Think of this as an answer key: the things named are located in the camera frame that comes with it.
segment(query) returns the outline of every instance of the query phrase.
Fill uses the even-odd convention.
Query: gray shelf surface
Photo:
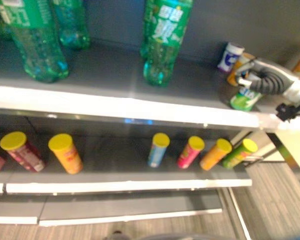
[[[186,141],[171,140],[158,168],[147,165],[151,139],[75,136],[74,142],[83,160],[83,170],[67,174],[47,148],[51,136],[40,135],[42,157],[47,165],[40,173],[16,168],[6,183],[8,194],[72,194],[142,190],[205,189],[251,186],[243,165],[226,169],[216,165],[210,171],[199,166],[199,158],[188,168],[179,169],[176,161]],[[205,141],[208,150],[214,140]]]
[[[180,126],[184,126],[185,123],[205,124],[204,126],[209,128],[213,125],[265,130],[288,128],[286,125],[283,126],[283,122],[274,115],[276,106],[284,101],[281,97],[263,97],[256,104],[254,111],[250,113],[231,110],[229,101],[238,89],[228,85],[225,81],[226,75],[212,66],[177,59],[168,87],[153,87],[148,85],[143,78],[144,61],[137,51],[93,43],[89,49],[68,50],[65,51],[65,55],[69,65],[69,76],[53,84],[45,84],[31,79],[24,72],[22,59],[13,42],[0,41],[0,87],[14,88],[0,88],[0,91],[3,91],[1,96],[4,96],[4,93],[7,95],[16,93],[18,88],[27,89],[28,92],[22,91],[22,94],[29,93],[30,99],[30,90],[38,91],[33,92],[37,101],[32,99],[29,103],[26,103],[26,100],[25,102],[19,101],[17,96],[5,99],[1,97],[0,110],[9,113],[12,111],[13,114],[18,115],[73,119],[88,119],[91,115],[99,118],[115,117],[124,121],[125,118],[140,116],[142,120],[158,121],[153,124],[166,121],[177,122]],[[55,98],[53,104],[50,102],[45,104],[45,101],[52,96]],[[76,101],[79,100],[83,102],[76,105]],[[95,103],[89,105],[87,110],[84,106],[87,105],[85,101],[88,100]],[[140,109],[134,112],[135,114],[131,109],[125,108],[129,104],[136,103],[130,100],[142,101],[138,102],[137,106]],[[154,108],[150,110],[150,113],[140,115],[143,105],[145,108],[149,106],[147,101],[169,104],[164,105],[167,110],[175,108],[176,111],[180,110],[180,113],[175,116],[170,114],[160,117],[159,112],[155,112]],[[72,105],[72,108],[66,106],[67,102]],[[114,104],[124,113],[117,111],[115,107],[108,111],[107,109],[101,110],[104,103]],[[184,106],[193,117],[199,113],[202,117],[199,119],[182,118],[181,111],[185,109]]]
[[[0,224],[37,224],[46,196],[0,196]]]
[[[222,204],[216,190],[49,196],[39,225],[96,224],[220,212]]]

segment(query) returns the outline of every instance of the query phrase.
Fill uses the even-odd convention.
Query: green chip can
[[[239,92],[231,98],[230,105],[233,109],[249,112],[261,97],[261,93],[241,87]]]

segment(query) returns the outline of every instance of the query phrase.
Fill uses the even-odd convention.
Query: green can
[[[239,92],[231,98],[230,105],[236,110],[249,112],[261,97],[261,93],[241,87]]]
[[[239,146],[223,159],[222,165],[227,169],[232,169],[256,151],[258,151],[257,144],[251,139],[245,138]]]

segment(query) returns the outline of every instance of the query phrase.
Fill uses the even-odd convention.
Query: blue chip can
[[[148,165],[150,167],[159,167],[169,144],[170,139],[168,135],[159,132],[153,136],[151,151],[148,157]]]

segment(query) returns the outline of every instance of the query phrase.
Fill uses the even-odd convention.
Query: yellow lid
[[[191,136],[188,140],[191,148],[197,151],[201,151],[205,148],[205,142],[198,136]]]
[[[152,142],[158,147],[165,148],[169,146],[170,138],[167,134],[158,132],[153,136]]]
[[[242,144],[251,153],[258,151],[257,144],[251,139],[248,138],[243,139]]]
[[[26,141],[27,136],[22,131],[13,131],[0,140],[0,147],[6,151],[15,150],[25,145]]]
[[[219,138],[216,141],[216,145],[219,149],[221,149],[222,151],[226,152],[226,153],[230,153],[232,151],[232,145],[228,140],[225,140],[223,138]]]
[[[69,134],[60,133],[49,140],[48,147],[51,151],[62,151],[71,147],[72,143],[72,137]]]

